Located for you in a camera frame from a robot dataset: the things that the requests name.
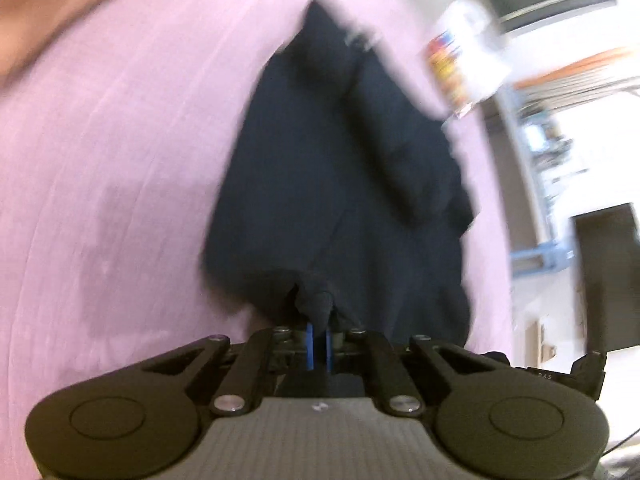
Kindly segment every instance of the pink fabric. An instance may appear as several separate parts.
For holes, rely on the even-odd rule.
[[[52,391],[264,325],[202,286],[198,256],[260,69],[308,1],[110,0],[0,91],[0,478],[38,477],[23,426]],[[404,0],[326,1],[379,31],[398,82],[443,114],[418,55],[428,30]],[[450,135],[479,211],[464,240],[468,347],[509,354],[506,228],[481,118]]]

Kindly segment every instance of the white wall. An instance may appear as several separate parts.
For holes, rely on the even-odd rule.
[[[585,57],[640,43],[640,0],[617,0],[525,34],[508,34],[504,55],[513,81],[551,72]]]
[[[640,220],[640,97],[621,93],[556,115],[560,130],[574,139],[571,165],[589,168],[573,177],[554,208],[561,236],[569,218],[631,202]],[[568,372],[584,352],[582,307],[576,294],[576,269],[514,284],[516,336],[534,320],[546,327],[547,342],[558,355],[543,367]],[[640,426],[640,347],[608,355],[600,407],[610,424],[610,440],[622,440]]]

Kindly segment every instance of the metal screw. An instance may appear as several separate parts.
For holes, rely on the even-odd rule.
[[[221,412],[237,412],[244,408],[244,399],[237,395],[220,395],[213,405]]]
[[[286,341],[291,337],[291,329],[288,326],[277,326],[273,329],[273,338],[276,341]]]
[[[420,409],[420,401],[409,395],[397,395],[391,397],[389,406],[399,413],[412,413]]]

